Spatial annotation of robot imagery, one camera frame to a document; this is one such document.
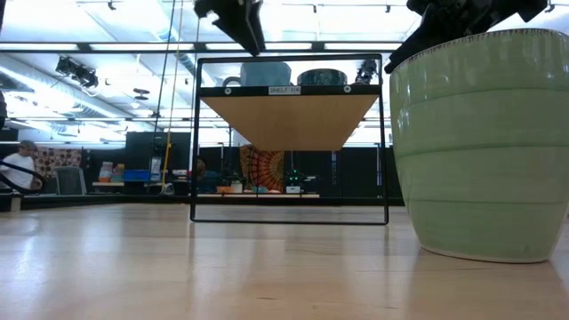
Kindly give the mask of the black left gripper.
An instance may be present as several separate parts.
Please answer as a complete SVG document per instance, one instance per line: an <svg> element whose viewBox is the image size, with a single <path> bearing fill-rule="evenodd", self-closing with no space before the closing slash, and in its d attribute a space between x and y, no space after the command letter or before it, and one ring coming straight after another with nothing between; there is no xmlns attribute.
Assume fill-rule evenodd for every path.
<svg viewBox="0 0 569 320"><path fill-rule="evenodd" d="M194 11L199 18L215 13L217 27L240 44L252 56L266 49L260 21L263 0L196 0Z"/></svg>

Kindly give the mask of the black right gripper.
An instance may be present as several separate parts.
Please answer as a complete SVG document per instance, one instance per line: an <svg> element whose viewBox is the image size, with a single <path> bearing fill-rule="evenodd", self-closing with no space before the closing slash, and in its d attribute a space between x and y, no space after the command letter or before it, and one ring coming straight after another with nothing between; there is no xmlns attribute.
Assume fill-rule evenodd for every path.
<svg viewBox="0 0 569 320"><path fill-rule="evenodd" d="M512 15L532 20L548 6L548 0L407 0L418 13L419 28L389 56L384 67L391 74L413 55L464 35L483 33Z"/></svg>

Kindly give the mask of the teal mug white handle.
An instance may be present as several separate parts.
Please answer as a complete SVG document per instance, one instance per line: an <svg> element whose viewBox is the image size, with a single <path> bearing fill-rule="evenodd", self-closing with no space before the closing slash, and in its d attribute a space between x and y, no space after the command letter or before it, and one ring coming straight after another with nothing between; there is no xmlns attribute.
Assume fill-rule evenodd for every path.
<svg viewBox="0 0 569 320"><path fill-rule="evenodd" d="M227 87L233 83L240 86L286 86L291 83L291 73L291 68L281 61L244 62L240 76L226 78L221 86Z"/></svg>

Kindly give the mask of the dark teal patterned mug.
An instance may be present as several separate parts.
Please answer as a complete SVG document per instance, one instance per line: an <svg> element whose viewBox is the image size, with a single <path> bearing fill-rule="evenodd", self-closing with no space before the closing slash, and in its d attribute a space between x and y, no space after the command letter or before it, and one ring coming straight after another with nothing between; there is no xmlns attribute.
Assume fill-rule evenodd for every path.
<svg viewBox="0 0 569 320"><path fill-rule="evenodd" d="M297 85L345 85L347 83L347 75L333 68L315 68L297 77Z"/></svg>

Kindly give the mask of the green mug white handle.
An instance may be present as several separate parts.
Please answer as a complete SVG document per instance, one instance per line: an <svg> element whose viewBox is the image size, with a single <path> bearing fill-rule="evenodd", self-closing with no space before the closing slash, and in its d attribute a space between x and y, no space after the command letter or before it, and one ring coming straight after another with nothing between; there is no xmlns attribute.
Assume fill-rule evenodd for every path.
<svg viewBox="0 0 569 320"><path fill-rule="evenodd" d="M550 258L569 214L569 35L507 29L416 53L391 74L390 122L423 249Z"/></svg>

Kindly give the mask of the black ceiling fixture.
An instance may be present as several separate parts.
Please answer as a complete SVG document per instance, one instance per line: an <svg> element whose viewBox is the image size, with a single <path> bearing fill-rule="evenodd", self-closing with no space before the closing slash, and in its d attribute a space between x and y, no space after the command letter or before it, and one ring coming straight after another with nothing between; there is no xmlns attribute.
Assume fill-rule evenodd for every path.
<svg viewBox="0 0 569 320"><path fill-rule="evenodd" d="M355 84L370 84L377 74L377 70L378 65L376 60L364 60L357 71Z"/></svg>
<svg viewBox="0 0 569 320"><path fill-rule="evenodd" d="M95 69L81 65L69 57L59 57L55 71L62 76L70 77L87 89L96 88L99 85Z"/></svg>

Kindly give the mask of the orange mandala tapestry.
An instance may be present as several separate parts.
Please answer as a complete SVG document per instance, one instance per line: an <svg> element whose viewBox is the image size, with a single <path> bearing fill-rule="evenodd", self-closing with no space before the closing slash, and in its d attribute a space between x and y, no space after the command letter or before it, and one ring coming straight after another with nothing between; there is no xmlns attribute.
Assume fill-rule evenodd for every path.
<svg viewBox="0 0 569 320"><path fill-rule="evenodd" d="M246 145L239 148L239 160L249 189L265 187L268 191L284 191L284 151L262 151Z"/></svg>

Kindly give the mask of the person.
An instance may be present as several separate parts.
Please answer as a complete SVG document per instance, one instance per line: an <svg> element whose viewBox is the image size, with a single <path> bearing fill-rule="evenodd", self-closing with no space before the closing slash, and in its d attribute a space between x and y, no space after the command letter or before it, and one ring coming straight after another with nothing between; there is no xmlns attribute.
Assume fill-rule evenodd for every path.
<svg viewBox="0 0 569 320"><path fill-rule="evenodd" d="M207 169L207 162L199 156L196 159L196 189L199 193L215 193L219 174Z"/></svg>
<svg viewBox="0 0 569 320"><path fill-rule="evenodd" d="M3 162L9 164L9 166L0 164L0 173L13 185L18 186L19 188L29 189L33 193L39 193L43 187L41 180L38 180L30 173L22 172L10 166L12 164L19 168L34 172L36 169L35 161L32 156L35 151L36 145L34 142L31 140L23 140L19 144L19 149L16 153L13 153L3 159Z"/></svg>

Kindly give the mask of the black screen panel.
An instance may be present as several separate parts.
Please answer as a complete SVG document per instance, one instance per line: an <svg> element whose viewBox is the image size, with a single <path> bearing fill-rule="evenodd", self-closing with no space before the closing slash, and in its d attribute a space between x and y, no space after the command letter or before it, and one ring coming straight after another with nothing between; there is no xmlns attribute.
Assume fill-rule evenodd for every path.
<svg viewBox="0 0 569 320"><path fill-rule="evenodd" d="M189 132L128 132L125 142L125 168L147 170L152 157L165 160L168 168L187 170L190 159L191 134Z"/></svg>

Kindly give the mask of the brown floral tapestry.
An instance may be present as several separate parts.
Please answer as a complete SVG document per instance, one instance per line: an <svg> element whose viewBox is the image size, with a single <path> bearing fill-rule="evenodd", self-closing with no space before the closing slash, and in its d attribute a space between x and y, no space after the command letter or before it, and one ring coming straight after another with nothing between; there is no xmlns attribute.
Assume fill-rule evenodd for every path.
<svg viewBox="0 0 569 320"><path fill-rule="evenodd" d="M46 179L53 176L55 168L79 167L82 160L82 150L75 148L44 148L38 147L32 154L37 173Z"/></svg>

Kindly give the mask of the grey office chair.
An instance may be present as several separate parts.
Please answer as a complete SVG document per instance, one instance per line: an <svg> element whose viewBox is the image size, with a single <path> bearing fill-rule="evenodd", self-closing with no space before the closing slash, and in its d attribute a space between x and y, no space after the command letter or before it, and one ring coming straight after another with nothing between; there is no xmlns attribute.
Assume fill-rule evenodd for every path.
<svg viewBox="0 0 569 320"><path fill-rule="evenodd" d="M58 167L53 172L59 196L84 196L86 194L84 172L80 167Z"/></svg>

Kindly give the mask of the wooden shelf black metal frame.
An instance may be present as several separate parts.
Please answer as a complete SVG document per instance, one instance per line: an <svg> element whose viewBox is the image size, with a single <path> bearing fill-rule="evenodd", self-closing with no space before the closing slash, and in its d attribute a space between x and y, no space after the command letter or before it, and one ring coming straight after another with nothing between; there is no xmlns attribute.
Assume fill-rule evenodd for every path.
<svg viewBox="0 0 569 320"><path fill-rule="evenodd" d="M262 151L339 151L367 110L383 102L381 84L292 85L301 95L269 95L269 86L204 87L206 64L376 60L378 53L201 58L196 63L193 150L199 150L201 106L206 104Z"/></svg>

